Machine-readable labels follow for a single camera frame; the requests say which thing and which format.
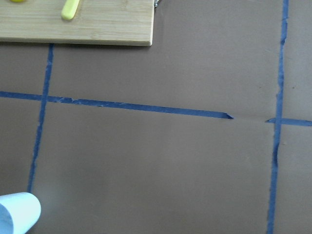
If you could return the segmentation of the light blue plastic cup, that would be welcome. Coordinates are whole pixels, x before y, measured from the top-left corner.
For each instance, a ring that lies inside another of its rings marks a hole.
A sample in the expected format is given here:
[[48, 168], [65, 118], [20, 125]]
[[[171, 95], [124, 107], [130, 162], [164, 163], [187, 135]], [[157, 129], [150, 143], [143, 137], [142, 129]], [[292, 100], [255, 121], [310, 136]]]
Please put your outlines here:
[[0, 232], [25, 234], [41, 214], [39, 200], [31, 193], [15, 193], [0, 197]]

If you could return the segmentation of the bamboo cutting board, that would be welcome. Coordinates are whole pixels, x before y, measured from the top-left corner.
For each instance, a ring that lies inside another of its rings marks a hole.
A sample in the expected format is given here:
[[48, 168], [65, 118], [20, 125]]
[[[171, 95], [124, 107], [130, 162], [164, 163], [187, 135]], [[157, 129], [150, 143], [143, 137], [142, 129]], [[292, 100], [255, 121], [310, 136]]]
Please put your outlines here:
[[0, 2], [0, 40], [151, 46], [154, 1], [81, 0], [72, 20], [61, 17], [63, 0]]

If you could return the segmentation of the yellow plastic knife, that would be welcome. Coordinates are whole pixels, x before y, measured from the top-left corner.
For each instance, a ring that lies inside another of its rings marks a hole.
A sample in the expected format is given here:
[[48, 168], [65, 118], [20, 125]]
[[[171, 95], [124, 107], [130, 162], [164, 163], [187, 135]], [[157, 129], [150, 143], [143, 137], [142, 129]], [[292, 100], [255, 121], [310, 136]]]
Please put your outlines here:
[[61, 18], [63, 20], [72, 20], [76, 14], [80, 0], [66, 0], [62, 11]]

